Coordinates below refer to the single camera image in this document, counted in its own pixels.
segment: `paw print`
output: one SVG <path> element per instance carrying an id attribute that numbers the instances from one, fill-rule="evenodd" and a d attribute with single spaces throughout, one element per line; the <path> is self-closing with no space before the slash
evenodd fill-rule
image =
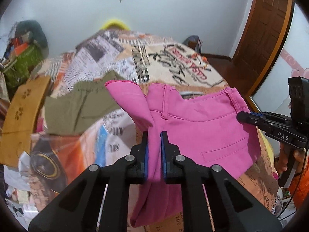
<path id="1" fill-rule="evenodd" d="M 25 90 L 24 93 L 23 93 L 23 95 L 22 95 L 22 98 L 25 99 L 27 96 L 30 95 L 30 92 L 31 92 L 30 89 Z"/>
<path id="2" fill-rule="evenodd" d="M 19 107 L 18 110 L 15 112 L 15 119 L 19 120 L 19 118 L 22 116 L 24 111 L 23 107 Z"/>

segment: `white wall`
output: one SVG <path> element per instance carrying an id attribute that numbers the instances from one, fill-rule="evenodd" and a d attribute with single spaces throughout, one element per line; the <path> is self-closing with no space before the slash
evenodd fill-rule
<path id="1" fill-rule="evenodd" d="M 241 22 L 241 25 L 239 27 L 238 33 L 235 37 L 235 41 L 234 41 L 234 44 L 232 46 L 232 49 L 231 49 L 231 52 L 230 52 L 230 55 L 229 55 L 230 58 L 233 58 L 233 56 L 236 52 L 236 49 L 238 47 L 239 41 L 240 41 L 240 39 L 243 35 L 244 29 L 245 29 L 245 26 L 246 26 L 246 23 L 247 23 L 247 20 L 248 20 L 248 17 L 249 17 L 249 13 L 250 13 L 250 10 L 251 10 L 252 2 L 253 2 L 253 0 L 248 0 L 248 2 L 247 2 L 247 6 L 244 10 L 243 20 Z"/>
<path id="2" fill-rule="evenodd" d="M 304 76 L 303 70 L 309 67 L 309 23 L 297 5 L 295 5 L 291 28 L 283 49 L 302 67 L 299 69 L 299 75 Z M 288 78 L 291 77 L 291 73 L 292 67 L 280 56 L 253 96 L 254 102 L 261 111 L 290 116 Z M 271 139 L 270 141 L 275 155 L 278 155 L 279 143 Z"/>
<path id="3" fill-rule="evenodd" d="M 0 35 L 14 22 L 35 19 L 46 34 L 50 57 L 74 49 L 107 20 L 132 30 L 203 40 L 202 52 L 227 55 L 242 24 L 248 0 L 13 0 L 0 21 Z"/>

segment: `door panel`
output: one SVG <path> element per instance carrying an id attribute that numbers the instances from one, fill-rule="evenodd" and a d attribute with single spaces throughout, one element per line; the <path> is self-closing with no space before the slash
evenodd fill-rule
<path id="1" fill-rule="evenodd" d="M 248 30 L 233 58 L 234 65 L 250 72 L 248 77 L 252 79 L 251 85 L 259 77 L 273 53 L 282 31 L 287 7 L 288 0 L 255 2 Z"/>

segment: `pink pants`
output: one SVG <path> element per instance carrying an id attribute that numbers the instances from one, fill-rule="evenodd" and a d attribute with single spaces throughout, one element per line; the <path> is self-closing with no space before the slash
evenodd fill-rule
<path id="1" fill-rule="evenodd" d="M 133 227 L 152 224 L 182 210 L 179 185 L 166 185 L 161 172 L 160 133 L 197 164 L 221 165 L 234 178 L 260 156 L 256 127 L 236 115 L 249 109 L 233 88 L 184 100 L 174 87 L 151 84 L 145 96 L 131 81 L 111 80 L 106 88 L 141 131 L 148 131 L 148 180 L 140 186 Z"/>

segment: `black handle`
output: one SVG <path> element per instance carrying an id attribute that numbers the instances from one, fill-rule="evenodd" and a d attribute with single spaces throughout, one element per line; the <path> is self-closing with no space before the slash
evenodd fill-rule
<path id="1" fill-rule="evenodd" d="M 288 155 L 288 169 L 281 173 L 278 179 L 278 184 L 280 187 L 287 188 L 290 186 L 291 181 L 295 175 L 296 169 L 299 165 L 299 162 L 294 158 L 294 149 L 288 145 L 285 145 L 284 152 Z"/>

